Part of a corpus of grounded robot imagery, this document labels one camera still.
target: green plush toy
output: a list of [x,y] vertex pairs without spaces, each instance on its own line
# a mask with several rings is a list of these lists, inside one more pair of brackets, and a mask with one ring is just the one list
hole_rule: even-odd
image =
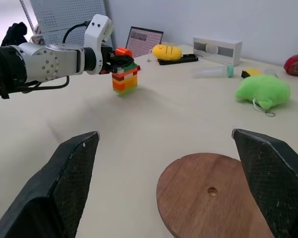
[[274,76],[256,75],[244,79],[235,96],[251,102],[255,99],[261,108],[268,110],[289,100],[290,87]]

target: green lego brick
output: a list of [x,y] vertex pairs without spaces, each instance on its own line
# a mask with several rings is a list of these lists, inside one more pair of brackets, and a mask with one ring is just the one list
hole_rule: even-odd
[[132,91],[134,88],[136,88],[136,85],[134,85],[134,86],[132,86],[132,87],[130,87],[130,88],[127,88],[127,89],[125,89],[125,90],[123,90],[123,91],[119,91],[119,90],[117,90],[117,89],[115,89],[115,88],[113,88],[113,90],[114,90],[116,93],[118,93],[119,95],[123,95],[123,94],[126,94],[126,93]]
[[127,72],[129,70],[132,70],[134,68],[136,68],[138,65],[136,63],[132,63],[131,65],[129,65],[128,67],[124,67],[124,72]]

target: yellow plush toy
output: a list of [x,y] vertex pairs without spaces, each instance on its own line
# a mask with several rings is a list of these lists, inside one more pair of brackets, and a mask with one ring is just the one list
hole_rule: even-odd
[[176,46],[156,45],[152,49],[152,53],[158,60],[177,61],[182,57],[182,51]]

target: hole in wooden board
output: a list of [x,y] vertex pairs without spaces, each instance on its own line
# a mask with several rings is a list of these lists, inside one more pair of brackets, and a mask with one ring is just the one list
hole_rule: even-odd
[[218,194],[218,191],[215,187],[209,187],[208,194],[212,197],[215,197]]

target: white wall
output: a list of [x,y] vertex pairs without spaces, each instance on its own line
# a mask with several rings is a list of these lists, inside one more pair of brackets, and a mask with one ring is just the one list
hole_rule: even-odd
[[[30,10],[30,16],[34,24],[37,24],[36,18],[32,13],[32,8],[29,6],[29,1],[25,1],[27,8]],[[22,9],[21,3],[19,0],[0,0],[0,45],[2,43],[3,38],[6,35],[6,31],[8,28],[14,24],[23,21],[28,28],[28,34],[26,35],[26,39],[29,40],[33,35],[30,25],[26,19],[24,11]]]
[[105,0],[114,43],[131,26],[164,31],[164,41],[193,36],[242,40],[245,58],[284,64],[298,54],[298,0]]

